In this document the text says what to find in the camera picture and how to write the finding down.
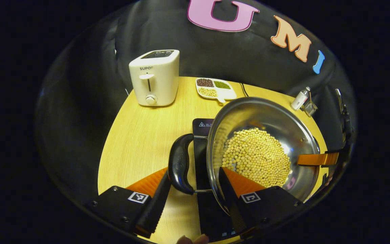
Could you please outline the stainless steel pot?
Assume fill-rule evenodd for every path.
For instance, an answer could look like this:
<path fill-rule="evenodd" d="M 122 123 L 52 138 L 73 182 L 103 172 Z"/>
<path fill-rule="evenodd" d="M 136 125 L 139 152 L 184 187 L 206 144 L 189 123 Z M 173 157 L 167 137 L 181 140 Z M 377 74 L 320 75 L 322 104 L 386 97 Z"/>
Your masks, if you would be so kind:
<path fill-rule="evenodd" d="M 210 185 L 208 190 L 213 193 L 223 212 L 229 214 L 219 183 L 225 144 L 239 131 L 250 129 L 266 131 L 285 146 L 291 169 L 287 171 L 286 181 L 280 186 L 298 200 L 307 201 L 316 186 L 320 171 L 317 166 L 297 164 L 300 155 L 320 153 L 320 146 L 310 132 L 308 123 L 302 122 L 292 111 L 271 100 L 244 97 L 226 104 L 212 121 L 208 135 L 202 138 L 202 142 L 206 143 L 204 159 Z"/>

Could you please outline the black induction cooktop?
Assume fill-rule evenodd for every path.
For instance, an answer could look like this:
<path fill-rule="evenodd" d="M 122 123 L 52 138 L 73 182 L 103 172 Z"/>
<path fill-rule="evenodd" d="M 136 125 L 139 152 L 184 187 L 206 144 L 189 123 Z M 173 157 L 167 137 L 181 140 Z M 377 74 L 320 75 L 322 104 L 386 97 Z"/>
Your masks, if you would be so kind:
<path fill-rule="evenodd" d="M 194 134 L 194 166 L 196 189 L 211 190 L 207 169 L 207 137 L 213 119 L 196 118 L 192 122 Z M 231 218 L 223 211 L 210 191 L 197 194 L 197 205 L 201 234 L 210 242 L 218 244 L 236 243 L 240 237 L 232 226 Z"/>

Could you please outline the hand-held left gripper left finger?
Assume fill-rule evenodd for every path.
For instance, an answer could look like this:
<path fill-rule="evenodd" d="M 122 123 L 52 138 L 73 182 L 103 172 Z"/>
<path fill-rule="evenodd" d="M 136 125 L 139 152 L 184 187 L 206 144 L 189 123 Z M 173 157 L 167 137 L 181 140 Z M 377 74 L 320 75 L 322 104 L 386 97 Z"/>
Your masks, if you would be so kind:
<path fill-rule="evenodd" d="M 155 233 L 171 187 L 163 168 L 127 187 L 112 186 L 86 203 L 86 208 L 125 232 L 150 238 Z"/>

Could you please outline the clear glass holder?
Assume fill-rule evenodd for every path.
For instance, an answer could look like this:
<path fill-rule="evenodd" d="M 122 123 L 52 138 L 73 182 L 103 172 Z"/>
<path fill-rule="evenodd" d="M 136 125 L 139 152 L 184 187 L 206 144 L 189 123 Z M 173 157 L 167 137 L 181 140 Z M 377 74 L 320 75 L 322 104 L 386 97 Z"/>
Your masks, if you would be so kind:
<path fill-rule="evenodd" d="M 318 110 L 318 107 L 314 102 L 308 101 L 301 107 L 301 109 L 308 117 L 312 117 Z"/>

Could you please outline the pile of soybeans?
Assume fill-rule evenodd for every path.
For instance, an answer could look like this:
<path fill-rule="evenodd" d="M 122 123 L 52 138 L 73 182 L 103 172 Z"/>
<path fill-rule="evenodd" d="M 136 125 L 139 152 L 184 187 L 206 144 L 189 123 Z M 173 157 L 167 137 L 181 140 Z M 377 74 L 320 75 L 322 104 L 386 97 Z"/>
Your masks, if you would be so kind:
<path fill-rule="evenodd" d="M 264 187 L 283 186 L 291 172 L 291 161 L 282 144 L 261 129 L 234 132 L 224 149 L 223 167 Z"/>

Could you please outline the white divided dish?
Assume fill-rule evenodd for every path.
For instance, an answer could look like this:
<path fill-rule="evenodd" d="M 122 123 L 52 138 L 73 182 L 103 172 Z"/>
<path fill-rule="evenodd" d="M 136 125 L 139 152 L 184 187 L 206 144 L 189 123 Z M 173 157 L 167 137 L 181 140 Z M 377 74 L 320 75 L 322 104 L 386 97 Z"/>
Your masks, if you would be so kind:
<path fill-rule="evenodd" d="M 196 78 L 197 93 L 206 99 L 214 99 L 220 103 L 237 99 L 237 94 L 232 85 L 222 79 Z"/>

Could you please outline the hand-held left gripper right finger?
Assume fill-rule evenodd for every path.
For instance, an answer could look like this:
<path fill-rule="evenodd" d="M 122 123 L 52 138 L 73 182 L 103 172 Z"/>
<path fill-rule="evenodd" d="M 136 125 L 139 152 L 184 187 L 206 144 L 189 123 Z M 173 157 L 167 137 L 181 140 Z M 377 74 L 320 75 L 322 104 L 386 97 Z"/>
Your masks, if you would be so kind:
<path fill-rule="evenodd" d="M 219 183 L 233 227 L 241 238 L 272 232 L 304 211 L 302 201 L 282 187 L 263 187 L 228 168 L 219 169 Z"/>

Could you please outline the white toaster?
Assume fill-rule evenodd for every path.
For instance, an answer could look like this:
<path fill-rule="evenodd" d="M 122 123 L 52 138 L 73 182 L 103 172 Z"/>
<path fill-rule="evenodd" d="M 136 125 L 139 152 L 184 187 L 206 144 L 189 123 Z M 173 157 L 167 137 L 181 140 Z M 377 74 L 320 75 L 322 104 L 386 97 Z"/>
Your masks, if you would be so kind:
<path fill-rule="evenodd" d="M 180 51 L 154 50 L 129 63 L 137 102 L 142 106 L 168 106 L 179 87 Z"/>

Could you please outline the white plastic bottle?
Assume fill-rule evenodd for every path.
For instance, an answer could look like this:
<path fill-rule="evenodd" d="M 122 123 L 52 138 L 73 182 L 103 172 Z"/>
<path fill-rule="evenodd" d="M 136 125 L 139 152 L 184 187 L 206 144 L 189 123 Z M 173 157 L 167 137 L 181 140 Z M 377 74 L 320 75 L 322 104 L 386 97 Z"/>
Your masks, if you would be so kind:
<path fill-rule="evenodd" d="M 306 87 L 305 89 L 301 90 L 291 103 L 291 108 L 293 110 L 300 109 L 302 105 L 309 99 L 310 91 L 310 87 Z"/>

